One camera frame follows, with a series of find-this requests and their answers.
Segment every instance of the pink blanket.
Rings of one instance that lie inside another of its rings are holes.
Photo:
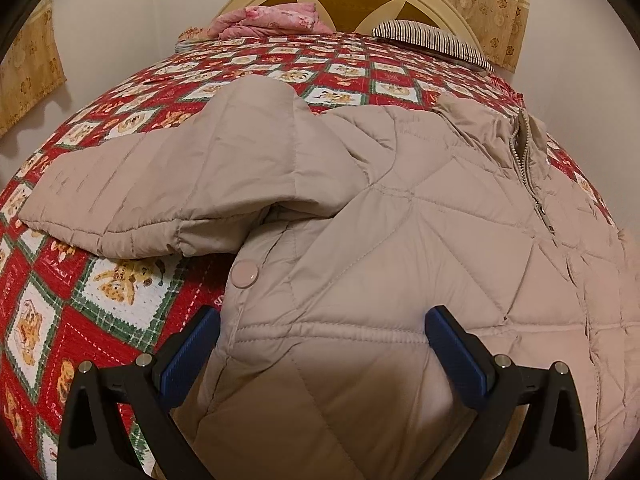
[[[232,10],[215,18],[207,37],[211,40],[264,38],[289,34],[332,34],[316,12],[316,4],[281,4],[273,7],[250,6]]]

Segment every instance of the floral blanket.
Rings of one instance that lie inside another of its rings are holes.
[[[105,260],[27,229],[17,220],[20,207],[61,153],[177,126],[220,87],[250,73],[289,83],[317,113],[363,104],[428,109],[443,91],[507,115],[523,105],[495,76],[335,34],[200,43],[140,71],[62,124],[0,194],[0,413],[44,478],[56,477],[57,435],[78,363],[128,364],[181,330],[201,305],[220,307],[233,256]],[[548,153],[611,221],[571,158],[553,141]],[[153,458],[140,428],[130,410],[121,413],[149,469]]]

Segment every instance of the pillow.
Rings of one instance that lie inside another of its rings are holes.
[[[381,40],[400,44],[405,48],[427,51],[433,57],[452,61],[479,72],[494,69],[480,50],[450,32],[409,20],[391,20],[380,23],[372,35]]]

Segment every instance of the beige button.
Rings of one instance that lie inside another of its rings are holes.
[[[251,260],[241,260],[231,269],[231,283],[237,288],[248,288],[258,279],[258,266]]]

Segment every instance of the beige quilted jacket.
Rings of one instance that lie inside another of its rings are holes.
[[[603,479],[640,428],[638,263],[545,139],[446,94],[316,116],[248,76],[177,129],[60,156],[20,218],[114,258],[255,264],[176,414],[218,480],[430,478],[469,424],[424,336],[436,304],[492,353],[568,363]]]

